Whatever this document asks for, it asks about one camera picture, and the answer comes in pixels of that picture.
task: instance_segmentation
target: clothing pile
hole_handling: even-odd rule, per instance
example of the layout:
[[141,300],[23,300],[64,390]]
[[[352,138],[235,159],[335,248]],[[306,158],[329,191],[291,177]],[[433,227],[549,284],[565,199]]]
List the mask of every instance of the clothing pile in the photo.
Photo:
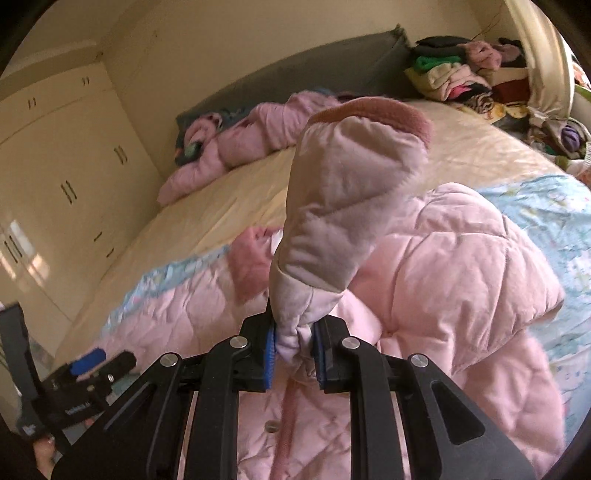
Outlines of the clothing pile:
[[527,102],[530,86],[521,42],[499,38],[498,44],[462,37],[428,37],[413,48],[416,57],[405,71],[426,98],[454,101],[476,113],[495,102]]
[[566,173],[591,186],[591,134],[574,118],[550,116],[532,125],[526,143]]
[[295,145],[312,115],[337,105],[340,101],[332,95],[304,90],[286,103],[265,102],[249,111],[198,116],[182,132],[177,164],[183,166],[162,185],[158,203],[173,203],[233,168]]

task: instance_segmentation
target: pink quilted jacket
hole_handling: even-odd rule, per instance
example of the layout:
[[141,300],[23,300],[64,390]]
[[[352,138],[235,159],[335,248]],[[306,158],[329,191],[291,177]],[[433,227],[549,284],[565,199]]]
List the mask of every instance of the pink quilted jacket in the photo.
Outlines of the pink quilted jacket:
[[[431,357],[539,477],[561,454],[560,394],[525,327],[552,318],[563,291],[526,234],[473,190],[405,195],[430,131],[405,104],[361,99],[318,114],[301,137],[270,266],[280,357],[271,391],[240,396],[240,480],[349,478],[349,399],[319,390],[309,356],[309,325],[328,312],[388,355]],[[145,369],[164,352],[197,355],[235,334],[265,309],[272,232],[245,233],[233,254],[96,345],[109,356],[129,349]]]

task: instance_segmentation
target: cabinet handle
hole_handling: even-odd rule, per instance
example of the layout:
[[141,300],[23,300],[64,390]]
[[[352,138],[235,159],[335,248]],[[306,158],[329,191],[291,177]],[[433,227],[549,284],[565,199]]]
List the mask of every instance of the cabinet handle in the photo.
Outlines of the cabinet handle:
[[17,264],[18,260],[17,258],[14,256],[14,254],[12,253],[12,250],[10,250],[10,247],[8,246],[8,244],[6,243],[6,240],[4,240],[4,245],[6,246],[6,250],[8,250],[8,253],[10,253],[10,256],[12,257],[12,259],[14,260],[14,262]]
[[22,253],[21,253],[19,247],[17,246],[17,243],[12,238],[12,235],[8,235],[8,238],[10,239],[10,243],[12,244],[14,249],[17,251],[18,256],[22,258]]
[[78,195],[76,195],[76,192],[74,191],[74,189],[72,188],[72,185],[70,185],[70,182],[66,180],[66,185],[68,185],[68,188],[70,189],[70,191],[72,192],[72,195],[74,196],[74,200],[78,199]]
[[119,163],[123,165],[123,157],[121,156],[121,152],[119,152],[118,147],[115,147],[113,151],[117,154],[117,157],[119,158]]
[[123,160],[124,163],[127,163],[129,160],[127,159],[127,153],[125,153],[125,150],[123,150],[123,147],[120,145],[119,146],[119,151],[121,152],[121,154],[123,155]]
[[64,184],[60,184],[61,190],[64,192],[64,194],[66,195],[66,197],[68,198],[68,202],[70,202],[70,205],[74,202],[72,202],[72,199],[70,197],[70,194],[67,192],[66,188],[64,187]]

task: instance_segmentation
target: pink fleece cuff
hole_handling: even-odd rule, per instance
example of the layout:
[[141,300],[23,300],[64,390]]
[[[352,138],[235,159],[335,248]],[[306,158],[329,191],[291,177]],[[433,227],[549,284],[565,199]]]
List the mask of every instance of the pink fleece cuff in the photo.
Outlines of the pink fleece cuff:
[[406,103],[386,97],[362,97],[341,106],[323,110],[310,118],[309,125],[318,122],[340,122],[348,116],[359,116],[389,125],[395,130],[419,137],[429,148],[433,125],[425,115]]

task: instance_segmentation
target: bed frame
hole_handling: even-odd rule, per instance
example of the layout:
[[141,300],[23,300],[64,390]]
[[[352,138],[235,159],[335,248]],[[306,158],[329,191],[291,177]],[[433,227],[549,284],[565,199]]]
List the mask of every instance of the bed frame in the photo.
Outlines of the bed frame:
[[186,129],[203,113],[230,111],[261,102],[284,103],[292,93],[327,89],[401,100],[423,98],[403,71],[413,62],[404,29],[365,35],[311,48],[263,67],[224,87],[177,116]]

